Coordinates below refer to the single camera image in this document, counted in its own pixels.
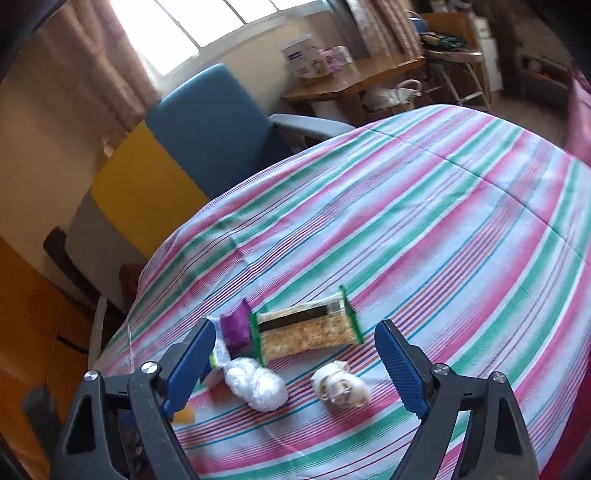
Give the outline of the clear plastic ball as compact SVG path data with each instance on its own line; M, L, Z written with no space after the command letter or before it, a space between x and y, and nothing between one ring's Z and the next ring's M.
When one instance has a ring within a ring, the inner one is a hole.
M224 381L233 395L259 412L273 412L287 403L283 378L249 357L231 360L223 367Z

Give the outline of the purple snack packet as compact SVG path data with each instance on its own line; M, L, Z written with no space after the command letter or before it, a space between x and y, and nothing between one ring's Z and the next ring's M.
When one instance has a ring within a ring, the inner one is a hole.
M233 358L238 357L238 354L250 344L251 313L249 303L242 299L235 310L228 315L221 315L219 319L223 341Z

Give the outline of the cracker packet green edges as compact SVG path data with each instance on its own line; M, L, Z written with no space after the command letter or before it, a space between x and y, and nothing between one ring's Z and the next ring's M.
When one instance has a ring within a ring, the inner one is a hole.
M253 352L263 365L310 350L363 344L356 311L343 285L322 299L254 312L249 315L249 329Z

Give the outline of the orange wooden wardrobe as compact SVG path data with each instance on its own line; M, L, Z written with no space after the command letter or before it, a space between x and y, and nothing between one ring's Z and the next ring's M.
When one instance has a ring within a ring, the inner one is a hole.
M46 479L49 463L21 409L30 389L45 384L61 418L67 416L87 370L92 320L1 242L1 433L34 479Z

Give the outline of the dark red pillow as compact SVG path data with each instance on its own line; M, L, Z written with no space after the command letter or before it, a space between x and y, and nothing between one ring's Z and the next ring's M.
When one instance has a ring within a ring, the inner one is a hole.
M118 278L122 291L125 309L130 310L135 301L140 275L144 265L138 263L123 264L120 267Z

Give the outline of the striped bed sheet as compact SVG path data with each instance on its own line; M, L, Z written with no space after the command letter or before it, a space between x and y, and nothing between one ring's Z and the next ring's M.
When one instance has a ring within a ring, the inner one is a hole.
M278 163L211 201L142 273L97 368L156 360L201 318L346 288L365 341L273 362L287 404L192 393L204 479L387 479L418 427L374 347L392 320L457 373L503 372L548 463L590 358L590 170L510 122L428 106Z

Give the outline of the pink blanket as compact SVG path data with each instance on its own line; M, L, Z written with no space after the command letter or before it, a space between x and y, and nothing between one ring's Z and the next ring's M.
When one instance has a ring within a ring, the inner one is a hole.
M571 76L564 149L591 167L590 83L577 66Z

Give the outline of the grey yellow blue headboard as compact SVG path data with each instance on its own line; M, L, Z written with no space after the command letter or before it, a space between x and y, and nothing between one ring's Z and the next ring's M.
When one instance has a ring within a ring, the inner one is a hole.
M187 219L290 156L287 141L228 68L196 74L153 107L96 174L65 250L103 295Z

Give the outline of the wooden side table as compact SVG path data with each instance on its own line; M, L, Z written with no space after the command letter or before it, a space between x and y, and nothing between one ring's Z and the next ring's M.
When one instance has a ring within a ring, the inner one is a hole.
M335 101L339 113L356 127L367 123L360 94L370 87L385 83L403 74L421 68L424 56L377 55L353 61L332 76L322 78L308 86L296 86L281 96L297 114L311 115L314 102Z

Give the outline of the pink patterned curtain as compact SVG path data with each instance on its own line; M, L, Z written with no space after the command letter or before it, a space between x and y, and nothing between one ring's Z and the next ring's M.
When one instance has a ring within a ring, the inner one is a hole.
M67 1L28 42L115 150L161 99L108 1Z

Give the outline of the white box on table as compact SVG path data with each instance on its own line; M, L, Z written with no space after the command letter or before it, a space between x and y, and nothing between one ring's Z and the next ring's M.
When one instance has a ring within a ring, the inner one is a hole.
M281 48L281 53L301 80L318 80L331 73L321 49L311 35L287 43Z

